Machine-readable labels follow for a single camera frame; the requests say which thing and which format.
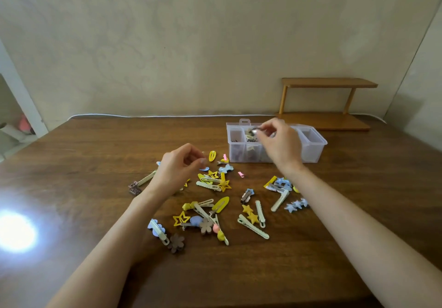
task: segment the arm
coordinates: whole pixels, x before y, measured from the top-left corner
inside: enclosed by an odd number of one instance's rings
[[[273,119],[258,138],[385,307],[439,307],[442,272],[302,164],[297,132]],[[268,135],[277,131],[274,138]]]
[[[205,162],[201,151],[191,144],[164,154],[150,184],[131,202],[47,308],[116,307],[152,216],[191,175],[205,167]]]

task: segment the wooden shelf top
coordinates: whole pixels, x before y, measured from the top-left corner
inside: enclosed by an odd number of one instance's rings
[[[284,77],[282,84],[289,88],[377,88],[378,84],[351,77]]]

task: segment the white cable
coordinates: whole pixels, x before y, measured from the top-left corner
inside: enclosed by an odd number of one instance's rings
[[[81,116],[109,116],[109,117],[122,117],[122,118],[163,118],[163,117],[244,117],[244,116],[274,116],[274,115],[251,114],[251,115],[123,116],[123,115],[112,115],[107,113],[82,113],[70,116],[68,120],[74,117],[81,117]]]
[[[376,118],[377,120],[380,120],[381,122],[384,122],[385,124],[387,123],[386,121],[384,121],[381,117],[369,114],[369,113],[351,113],[350,115],[364,115],[364,116],[371,116],[373,118]]]

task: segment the beige wall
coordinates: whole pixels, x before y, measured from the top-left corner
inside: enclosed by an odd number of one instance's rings
[[[384,115],[439,0],[0,0],[0,38],[48,128],[70,115],[275,112],[284,76],[356,76]],[[346,90],[292,90],[339,110]]]
[[[0,123],[9,123],[17,127],[21,115],[22,110],[0,74]],[[0,154],[4,154],[18,144],[14,138],[0,132]]]
[[[442,151],[442,6],[385,119]]]

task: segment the plastic storage box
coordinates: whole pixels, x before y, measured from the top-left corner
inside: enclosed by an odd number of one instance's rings
[[[260,126],[261,123],[250,123],[248,119],[240,119],[239,123],[226,125],[230,162],[272,162],[261,143],[246,141],[245,132],[252,126]],[[290,127],[298,131],[302,143],[302,161],[318,162],[327,141],[312,126],[296,124]]]

